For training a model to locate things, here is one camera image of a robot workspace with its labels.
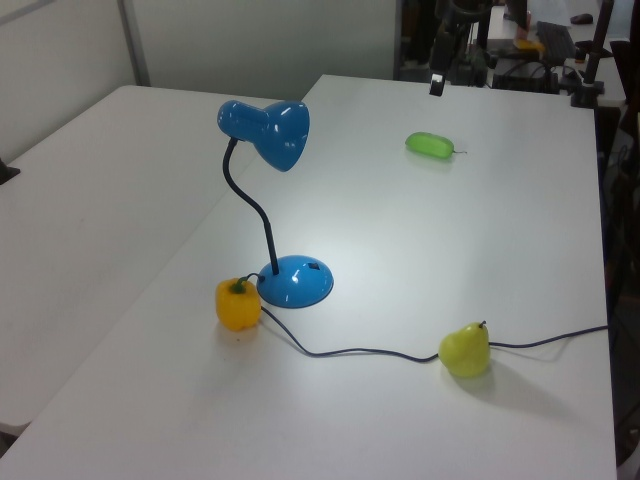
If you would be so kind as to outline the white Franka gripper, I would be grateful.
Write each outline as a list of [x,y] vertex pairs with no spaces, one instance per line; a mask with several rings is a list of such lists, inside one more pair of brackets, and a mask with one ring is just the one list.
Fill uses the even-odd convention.
[[445,24],[441,24],[435,36],[429,61],[432,82],[429,94],[432,96],[442,96],[444,92],[444,81],[450,68],[452,52],[453,34]]

